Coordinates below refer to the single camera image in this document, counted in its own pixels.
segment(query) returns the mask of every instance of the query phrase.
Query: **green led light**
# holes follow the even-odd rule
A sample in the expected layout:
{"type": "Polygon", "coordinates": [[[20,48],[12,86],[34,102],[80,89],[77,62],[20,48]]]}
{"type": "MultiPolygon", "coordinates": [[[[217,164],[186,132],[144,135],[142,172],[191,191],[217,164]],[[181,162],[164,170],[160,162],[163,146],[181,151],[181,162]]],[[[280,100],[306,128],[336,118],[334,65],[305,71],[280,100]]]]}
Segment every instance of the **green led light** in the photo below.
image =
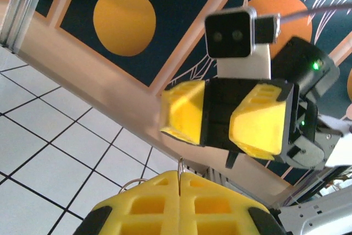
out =
{"type": "Polygon", "coordinates": [[[319,64],[318,64],[317,62],[315,62],[315,63],[313,64],[313,69],[314,69],[314,70],[319,70],[319,64]]]}

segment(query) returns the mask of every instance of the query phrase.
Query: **camera lens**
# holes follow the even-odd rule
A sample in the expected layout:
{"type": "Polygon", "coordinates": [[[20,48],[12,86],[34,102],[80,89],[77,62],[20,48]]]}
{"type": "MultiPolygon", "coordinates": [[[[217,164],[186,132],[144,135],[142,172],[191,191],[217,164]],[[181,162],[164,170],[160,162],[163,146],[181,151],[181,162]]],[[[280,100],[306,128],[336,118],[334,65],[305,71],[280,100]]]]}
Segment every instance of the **camera lens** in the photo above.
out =
{"type": "Polygon", "coordinates": [[[240,30],[234,30],[232,32],[232,38],[234,41],[241,41],[243,39],[243,34],[240,30]]]}
{"type": "Polygon", "coordinates": [[[214,42],[221,42],[222,41],[222,34],[220,32],[215,32],[213,35],[214,42]]]}

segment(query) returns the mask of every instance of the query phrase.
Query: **white tile floor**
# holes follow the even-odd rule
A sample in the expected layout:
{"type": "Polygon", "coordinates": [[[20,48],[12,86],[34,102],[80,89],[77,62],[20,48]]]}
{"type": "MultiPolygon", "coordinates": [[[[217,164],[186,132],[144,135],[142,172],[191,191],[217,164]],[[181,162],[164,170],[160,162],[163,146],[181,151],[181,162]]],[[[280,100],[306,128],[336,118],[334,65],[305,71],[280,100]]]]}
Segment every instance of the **white tile floor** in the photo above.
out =
{"type": "Polygon", "coordinates": [[[72,234],[121,185],[176,169],[0,47],[0,234],[72,234]]]}

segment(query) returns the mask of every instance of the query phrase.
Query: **yellow foam object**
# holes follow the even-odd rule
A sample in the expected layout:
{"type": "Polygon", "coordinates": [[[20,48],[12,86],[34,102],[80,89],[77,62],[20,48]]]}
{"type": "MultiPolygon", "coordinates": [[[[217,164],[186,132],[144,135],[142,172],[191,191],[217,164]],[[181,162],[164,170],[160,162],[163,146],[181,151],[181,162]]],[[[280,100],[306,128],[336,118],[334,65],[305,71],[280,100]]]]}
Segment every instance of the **yellow foam object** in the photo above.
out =
{"type": "Polygon", "coordinates": [[[229,139],[252,157],[274,160],[281,153],[286,102],[277,102],[280,93],[258,84],[231,115],[229,139]]]}
{"type": "Polygon", "coordinates": [[[182,82],[161,95],[160,131],[199,144],[205,81],[182,82]]]}
{"type": "Polygon", "coordinates": [[[259,235],[247,210],[262,204],[192,173],[180,186],[169,171],[97,204],[112,207],[99,235],[259,235]]]}

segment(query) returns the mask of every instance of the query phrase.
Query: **metal ring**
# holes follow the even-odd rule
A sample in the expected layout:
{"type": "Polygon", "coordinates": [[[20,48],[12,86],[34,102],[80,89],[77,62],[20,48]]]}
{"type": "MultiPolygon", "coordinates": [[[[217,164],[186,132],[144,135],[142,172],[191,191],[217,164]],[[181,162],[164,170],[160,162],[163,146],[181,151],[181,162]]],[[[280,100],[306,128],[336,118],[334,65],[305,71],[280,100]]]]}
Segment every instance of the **metal ring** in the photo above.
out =
{"type": "Polygon", "coordinates": [[[178,178],[178,194],[181,194],[181,174],[185,172],[185,164],[183,161],[183,158],[181,157],[178,160],[178,165],[177,165],[177,178],[178,178]]]}
{"type": "Polygon", "coordinates": [[[144,179],[144,178],[138,178],[138,179],[134,179],[134,180],[131,180],[130,182],[126,183],[123,187],[121,187],[120,191],[117,193],[117,194],[121,194],[123,191],[125,191],[125,189],[130,185],[130,184],[133,184],[135,182],[145,182],[145,181],[148,181],[147,179],[144,179]]]}

